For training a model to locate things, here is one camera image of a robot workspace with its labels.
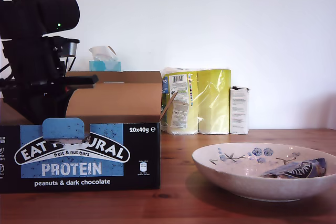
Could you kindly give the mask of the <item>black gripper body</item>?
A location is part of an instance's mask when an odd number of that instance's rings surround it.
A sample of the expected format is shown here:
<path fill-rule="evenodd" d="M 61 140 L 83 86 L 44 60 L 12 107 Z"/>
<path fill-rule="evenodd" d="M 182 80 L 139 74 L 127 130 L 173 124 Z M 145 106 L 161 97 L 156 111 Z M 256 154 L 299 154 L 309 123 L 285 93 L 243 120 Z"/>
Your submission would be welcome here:
<path fill-rule="evenodd" d="M 40 99 L 41 87 L 93 88 L 99 78 L 95 74 L 67 76 L 68 61 L 61 58 L 75 58 L 75 48 L 52 48 L 51 51 L 35 50 L 28 55 L 15 51 L 8 63 L 10 76 L 1 80 L 1 92 L 19 94 L 27 100 Z"/>

